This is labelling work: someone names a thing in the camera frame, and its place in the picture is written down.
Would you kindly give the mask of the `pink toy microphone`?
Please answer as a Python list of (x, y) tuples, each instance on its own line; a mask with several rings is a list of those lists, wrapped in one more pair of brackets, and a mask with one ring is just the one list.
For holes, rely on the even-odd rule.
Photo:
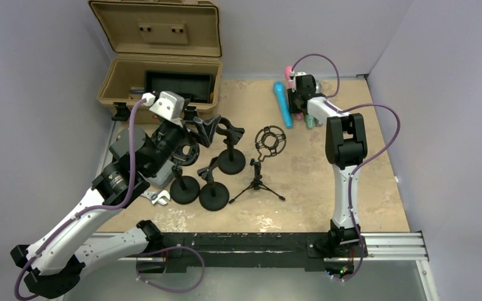
[[(294, 89), (294, 84), (295, 84), (295, 80), (291, 80), (289, 78), (289, 72), (293, 70), (292, 69), (292, 66), (287, 66), (285, 67), (285, 70), (284, 70), (284, 76), (285, 76), (285, 79), (286, 79), (286, 83), (287, 83), (287, 90), (288, 89), (292, 89), (293, 91), (295, 91)], [(298, 121), (303, 121), (304, 120), (304, 117), (294, 117), (296, 120)]]

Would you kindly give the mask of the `blue microphone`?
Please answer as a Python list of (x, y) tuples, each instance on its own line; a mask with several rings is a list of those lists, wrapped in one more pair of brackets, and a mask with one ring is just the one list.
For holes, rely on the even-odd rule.
[(282, 82), (276, 81), (273, 84), (273, 91), (277, 98), (279, 109), (281, 112), (282, 120), (287, 129), (293, 128), (293, 122), (291, 118), (291, 113), (289, 111), (286, 88)]

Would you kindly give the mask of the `mint green microphone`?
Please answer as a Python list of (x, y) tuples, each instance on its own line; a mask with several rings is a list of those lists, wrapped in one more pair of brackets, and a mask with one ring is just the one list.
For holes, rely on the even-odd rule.
[(305, 120), (305, 123), (306, 123), (306, 127), (308, 129), (313, 129), (315, 127), (314, 117), (311, 116), (310, 114), (305, 114), (304, 120)]

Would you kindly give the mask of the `silver grey microphone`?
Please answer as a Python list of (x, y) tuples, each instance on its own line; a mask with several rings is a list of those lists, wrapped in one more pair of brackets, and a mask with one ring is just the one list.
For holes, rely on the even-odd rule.
[[(321, 87), (320, 81), (316, 80), (316, 93), (321, 93), (321, 89), (322, 89), (322, 87)], [(316, 127), (322, 127), (323, 126), (322, 121), (320, 121), (320, 119), (318, 119), (318, 117), (320, 116), (320, 112), (321, 112), (320, 104), (321, 104), (321, 99), (317, 98), (316, 102), (315, 102), (315, 109), (314, 109), (315, 114), (313, 115), (314, 123), (315, 123)]]

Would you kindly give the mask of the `black stand with pink microphone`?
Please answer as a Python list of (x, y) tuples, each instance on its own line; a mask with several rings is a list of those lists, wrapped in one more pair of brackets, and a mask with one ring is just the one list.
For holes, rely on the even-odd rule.
[(219, 121), (223, 127), (217, 127), (216, 133), (224, 136), (223, 143), (226, 149), (223, 150), (217, 159), (219, 169), (228, 175), (238, 174), (243, 171), (246, 159), (244, 154), (235, 148), (245, 133), (242, 127), (235, 127), (229, 119), (222, 117)]

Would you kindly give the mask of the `black tripod shock-mount stand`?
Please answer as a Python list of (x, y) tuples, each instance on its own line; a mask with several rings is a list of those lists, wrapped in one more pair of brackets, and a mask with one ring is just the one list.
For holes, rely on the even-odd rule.
[(253, 189), (254, 191), (265, 190), (276, 195), (280, 201), (285, 201), (286, 198), (281, 196), (263, 183), (262, 163), (266, 158), (275, 157), (279, 155), (286, 147), (285, 131), (276, 126), (268, 125), (260, 129), (255, 136), (254, 146), (258, 152), (258, 158), (251, 159), (250, 166), (254, 168), (254, 177), (250, 184), (233, 197), (228, 204), (232, 204), (244, 192)]

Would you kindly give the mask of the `black clip desk stand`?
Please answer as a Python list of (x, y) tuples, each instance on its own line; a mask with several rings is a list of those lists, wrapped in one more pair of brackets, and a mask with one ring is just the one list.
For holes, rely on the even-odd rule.
[(213, 177), (213, 170), (216, 167), (218, 167), (218, 157), (213, 157), (209, 165), (197, 170), (197, 174), (206, 181), (199, 192), (200, 204), (208, 211), (219, 211), (230, 200), (228, 188), (224, 184), (216, 182)]

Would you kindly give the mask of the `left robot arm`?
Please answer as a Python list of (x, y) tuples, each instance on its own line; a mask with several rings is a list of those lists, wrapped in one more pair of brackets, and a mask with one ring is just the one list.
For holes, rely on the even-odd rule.
[(126, 209), (149, 188), (148, 176), (157, 173), (186, 145), (209, 146), (221, 119), (165, 117), (152, 137), (135, 125), (132, 110), (125, 139), (111, 148), (113, 162), (93, 180), (78, 204), (46, 235), (30, 245), (17, 245), (10, 254), (20, 268), (14, 285), (18, 300), (24, 285), (30, 298), (54, 299), (71, 291), (83, 277), (112, 261), (128, 256), (172, 255), (184, 246), (169, 246), (150, 220), (97, 245), (88, 239), (108, 220)]

